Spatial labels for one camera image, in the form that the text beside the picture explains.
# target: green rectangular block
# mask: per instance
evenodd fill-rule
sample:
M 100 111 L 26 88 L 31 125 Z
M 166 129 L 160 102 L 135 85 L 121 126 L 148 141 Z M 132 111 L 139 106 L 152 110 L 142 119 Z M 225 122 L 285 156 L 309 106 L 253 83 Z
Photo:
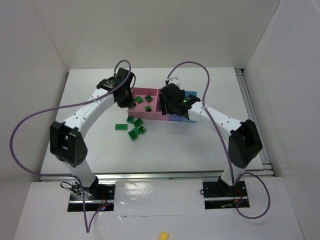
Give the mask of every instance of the green rectangular block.
M 128 118 L 126 119 L 126 122 L 128 124 L 133 124 L 135 121 L 135 118 L 133 116 L 128 116 Z
M 133 130 L 128 132 L 128 134 L 129 134 L 132 141 L 134 141 L 138 138 L 137 135 L 135 134 L 135 131 L 133 131 Z
M 152 101 L 152 96 L 148 95 L 148 96 L 145 96 L 144 98 L 148 103 L 150 103 Z
M 139 128 L 139 132 L 140 132 L 141 134 L 144 134 L 146 131 L 147 131 L 147 129 L 145 129 L 143 126 L 141 126 L 141 127 Z
M 140 96 L 137 96 L 137 97 L 135 98 L 135 100 L 136 100 L 136 102 L 137 102 L 138 104 L 140 104 L 140 103 L 142 103 L 142 102 L 144 101 Z
M 137 136 L 140 134 L 139 129 L 136 127 L 133 129 L 133 131 L 134 131 L 135 135 L 137 135 Z
M 115 130 L 128 130 L 128 124 L 116 124 Z
M 141 118 L 138 118 L 133 124 L 134 124 L 134 126 L 135 126 L 136 128 L 138 128 L 138 127 L 140 127 L 142 124 L 144 124 L 144 122 L 142 121 Z
M 151 106 L 150 105 L 146 106 L 144 109 L 145 109 L 146 112 L 151 112 Z

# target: yellow block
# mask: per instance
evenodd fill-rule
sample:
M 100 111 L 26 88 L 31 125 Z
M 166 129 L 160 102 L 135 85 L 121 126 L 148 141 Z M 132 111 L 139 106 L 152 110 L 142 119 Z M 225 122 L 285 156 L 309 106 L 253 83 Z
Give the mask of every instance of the yellow block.
M 169 234 L 166 232 L 161 232 L 159 240 L 168 240 Z

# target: white table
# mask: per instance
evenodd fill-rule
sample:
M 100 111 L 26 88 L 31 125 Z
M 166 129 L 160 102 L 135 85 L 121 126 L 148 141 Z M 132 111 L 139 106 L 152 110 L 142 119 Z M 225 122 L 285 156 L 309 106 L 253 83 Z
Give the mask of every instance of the white table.
M 136 87 L 161 88 L 171 68 L 133 68 Z M 233 68 L 209 68 L 210 87 L 206 104 L 239 120 L 246 120 L 243 96 Z M 113 69 L 70 70 L 61 105 L 86 101 L 96 85 L 113 75 Z M 180 79 L 181 89 L 196 91 L 202 98 L 207 77 L 202 68 L 178 68 L 172 77 Z M 58 111 L 56 120 L 62 122 L 77 109 Z M 91 127 L 85 137 L 87 162 L 96 174 L 160 173 L 223 171 L 227 159 L 218 135 L 198 123 L 143 120 L 147 132 L 131 141 L 127 131 L 115 131 L 115 124 L 126 123 L 127 109 L 115 104 Z M 249 170 L 263 169 L 258 155 Z M 47 149 L 41 173 L 68 173 L 64 164 Z
M 271 205 L 257 220 L 234 208 L 205 210 L 201 180 L 117 181 L 114 211 L 99 213 L 89 234 L 83 213 L 67 212 L 70 191 L 59 182 L 33 182 L 14 239 L 158 240 L 167 232 L 169 240 L 303 240 L 284 180 L 262 179 Z M 257 216 L 266 209 L 267 195 L 258 180 L 245 182 L 250 208 L 240 210 Z

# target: white wall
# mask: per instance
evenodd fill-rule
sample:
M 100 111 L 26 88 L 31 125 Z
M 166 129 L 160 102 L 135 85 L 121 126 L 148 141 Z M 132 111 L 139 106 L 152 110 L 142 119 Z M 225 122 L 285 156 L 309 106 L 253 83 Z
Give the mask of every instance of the white wall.
M 281 0 L 244 76 L 306 240 L 319 239 L 320 0 Z
M 32 0 L 67 68 L 244 68 L 280 0 Z
M 45 29 L 25 0 L 0 7 L 0 233 L 13 239 L 32 177 L 9 152 L 9 137 L 20 119 L 59 104 L 67 70 Z M 31 119 L 16 135 L 18 157 L 39 171 L 55 112 Z

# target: green cube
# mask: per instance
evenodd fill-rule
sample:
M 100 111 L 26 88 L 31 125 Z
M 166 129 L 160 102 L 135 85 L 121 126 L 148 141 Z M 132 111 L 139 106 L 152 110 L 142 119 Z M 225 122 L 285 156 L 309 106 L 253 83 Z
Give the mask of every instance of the green cube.
M 145 107 L 145 111 L 146 111 L 146 112 L 151 112 L 151 106 L 150 106 L 150 105 L 149 105 L 149 106 L 146 106 L 146 107 Z
M 140 134 L 139 129 L 136 127 L 133 129 L 133 131 L 134 131 L 135 135 L 137 135 L 137 136 Z
M 128 130 L 128 124 L 116 124 L 115 130 Z
M 145 96 L 144 98 L 148 103 L 150 103 L 152 101 L 152 97 L 150 95 Z
M 144 101 L 140 96 L 137 96 L 137 97 L 135 98 L 135 100 L 136 100 L 136 102 L 137 102 L 138 104 L 140 104 L 140 103 L 142 103 L 142 102 Z
M 146 131 L 147 131 L 147 129 L 145 129 L 143 126 L 141 126 L 141 127 L 139 128 L 139 132 L 140 132 L 141 134 L 144 134 Z
M 128 118 L 126 119 L 126 122 L 128 124 L 133 124 L 135 121 L 135 118 L 133 116 L 128 116 Z
M 138 138 L 137 135 L 135 134 L 135 131 L 133 131 L 133 130 L 128 132 L 128 134 L 129 134 L 132 141 L 134 141 Z
M 138 128 L 138 127 L 140 127 L 142 124 L 144 124 L 144 122 L 142 121 L 141 118 L 138 118 L 133 124 L 134 124 L 134 126 L 135 126 L 136 128 Z

